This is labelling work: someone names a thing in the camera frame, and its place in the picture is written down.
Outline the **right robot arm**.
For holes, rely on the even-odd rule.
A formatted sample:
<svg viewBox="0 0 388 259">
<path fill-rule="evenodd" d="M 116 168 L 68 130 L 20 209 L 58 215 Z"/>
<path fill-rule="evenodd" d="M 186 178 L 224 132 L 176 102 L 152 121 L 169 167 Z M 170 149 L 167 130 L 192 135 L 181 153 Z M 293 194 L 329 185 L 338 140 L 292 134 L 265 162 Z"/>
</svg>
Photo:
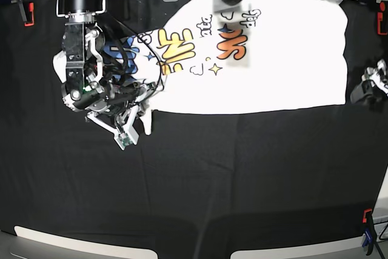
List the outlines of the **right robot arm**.
<svg viewBox="0 0 388 259">
<path fill-rule="evenodd" d="M 86 112 L 87 120 L 112 133 L 124 150 L 137 144 L 133 124 L 156 86 L 133 77 L 138 50 L 131 48 L 130 38 L 118 39 L 108 24 L 98 23 L 97 16 L 106 11 L 107 0 L 56 0 L 56 14 L 67 22 L 53 68 L 64 105 Z"/>
</svg>

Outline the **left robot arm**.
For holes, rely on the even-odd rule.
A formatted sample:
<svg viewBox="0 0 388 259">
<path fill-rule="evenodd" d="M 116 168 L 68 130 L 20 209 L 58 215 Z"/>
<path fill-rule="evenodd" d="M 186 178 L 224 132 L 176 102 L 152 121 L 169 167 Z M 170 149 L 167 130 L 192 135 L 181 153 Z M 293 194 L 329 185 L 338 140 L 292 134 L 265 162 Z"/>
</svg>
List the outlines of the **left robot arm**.
<svg viewBox="0 0 388 259">
<path fill-rule="evenodd" d="M 352 104 L 363 104 L 370 110 L 379 111 L 387 101 L 387 64 L 384 59 L 374 67 L 366 67 L 361 82 L 350 93 Z"/>
</svg>

